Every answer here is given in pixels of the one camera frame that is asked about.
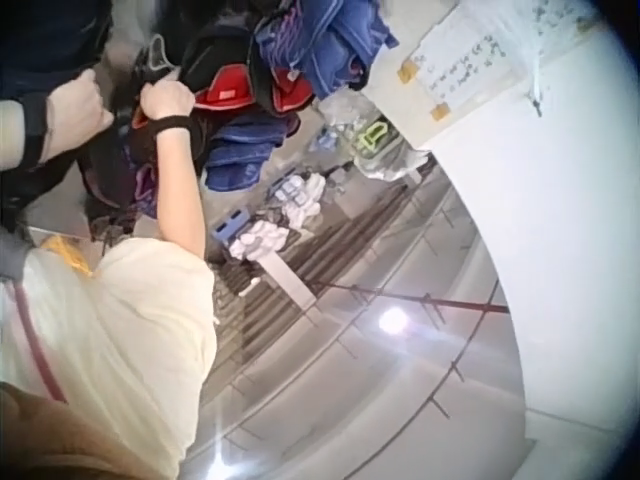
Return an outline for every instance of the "fabric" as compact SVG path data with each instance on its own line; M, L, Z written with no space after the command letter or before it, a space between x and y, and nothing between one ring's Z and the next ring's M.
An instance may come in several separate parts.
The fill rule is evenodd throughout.
M324 99L343 86L361 89L383 45L396 47L376 0L295 0L256 35L271 67L299 71Z
M71 409L175 478L195 439L213 363L213 273L180 247L125 240L92 278L34 250L23 279L33 328ZM1 380L46 395L15 304L3 294Z
M95 428L71 408L0 384L0 464L3 469L84 467L155 480L158 473L119 441Z
M3 8L0 98L50 92L99 60L111 0L24 0L16 7L10 14Z
M289 230L265 220L258 220L229 247L229 253L238 260L255 262L273 252L282 250Z
M254 186L260 181L262 165L299 124L295 113L273 117L266 112L255 112L236 117L212 138L205 164L205 184L216 192Z
M293 175L275 192L275 197L282 202L282 212L289 219L289 228L299 230L307 218L320 213L319 200L326 182L318 173L312 173L306 182Z

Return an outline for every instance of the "metal rod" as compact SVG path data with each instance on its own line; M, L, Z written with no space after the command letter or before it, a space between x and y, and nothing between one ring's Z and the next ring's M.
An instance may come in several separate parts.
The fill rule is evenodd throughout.
M347 287L345 285L336 285L334 283L326 283L319 281L311 281L309 282L313 285L318 285L321 287L327 288L337 288L339 290L346 290L348 292L358 292L362 294L370 294L374 295L374 297L387 297L387 298L396 298L398 300L404 300L407 302L415 302L420 303L422 305L432 305L434 307L452 307L452 308L460 308L463 310L474 310L477 312L487 312L487 313L509 313L509 307L506 305L493 305L493 304L484 304L484 303L475 303L475 302L462 302L459 300L445 300L443 298L432 298L430 295L425 295L424 297L417 297L412 295L402 295L399 293L388 293L380 289L371 289L358 287L357 285L353 285L351 287Z

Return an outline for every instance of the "clothing pile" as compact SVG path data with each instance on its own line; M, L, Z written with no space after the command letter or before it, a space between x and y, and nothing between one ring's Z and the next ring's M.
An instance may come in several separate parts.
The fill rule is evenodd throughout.
M182 60L182 80L199 92L195 118L236 113L222 125L212 121L205 133L206 152L197 163L206 186L230 192L257 184L273 150L297 132L296 112L314 96L366 85L383 45L391 48L397 41L371 0L283 2L277 15L261 19L253 29L233 16L210 22L186 57L197 59L197 65ZM142 163L139 168L147 168ZM145 192L155 191L153 177L144 177ZM137 199L140 210L151 216L153 198ZM298 225L301 207L288 208Z
M287 243L289 230L275 223L258 220L241 234L229 247L229 253L238 260L255 262L280 251Z
M289 219L289 228L300 230L305 220L320 213L320 198L326 179L312 173L305 182L299 175L288 178L274 194L282 202L282 212Z
M179 80L196 93L191 137L197 174L205 174L207 187L214 191L251 188L259 182L262 165L272 151L298 130L296 112L315 97L326 98L343 87L363 88L380 49L397 45L380 18L378 0L249 0L242 7L220 1L212 8L215 14L194 14L198 9L191 7L201 5L205 11L212 5L208 1L167 0L157 26L161 41L140 54L131 78L115 89L111 99L114 125L69 155L64 164L49 162L50 168L57 165L53 174L21 171L12 177L12 184L35 185L35 193L29 195L10 192L24 197L16 203L16 210L62 181L79 159L91 197L87 216L94 237L96 225L125 222L123 230L128 231L137 212L155 216L155 142L137 106L137 96L144 83L157 81L175 67L180 67ZM67 75L59 79L34 76L19 48L11 54L0 51L2 79L7 80L0 82L0 97L51 91L62 80L73 78L100 53L104 17L100 13L101 28L90 29L93 36L85 42L91 47L90 54L82 62L73 68L62 65L64 62L60 68L51 66L49 71L67 69ZM49 20L40 23L41 29L49 28ZM16 92L11 85L24 88ZM104 208L97 208L96 202Z

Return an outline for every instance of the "white wall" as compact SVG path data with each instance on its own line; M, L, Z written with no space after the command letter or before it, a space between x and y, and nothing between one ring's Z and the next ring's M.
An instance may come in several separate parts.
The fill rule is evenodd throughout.
M616 435L638 401L638 79L604 30L542 78L541 119L513 88L425 146L496 264L527 407Z

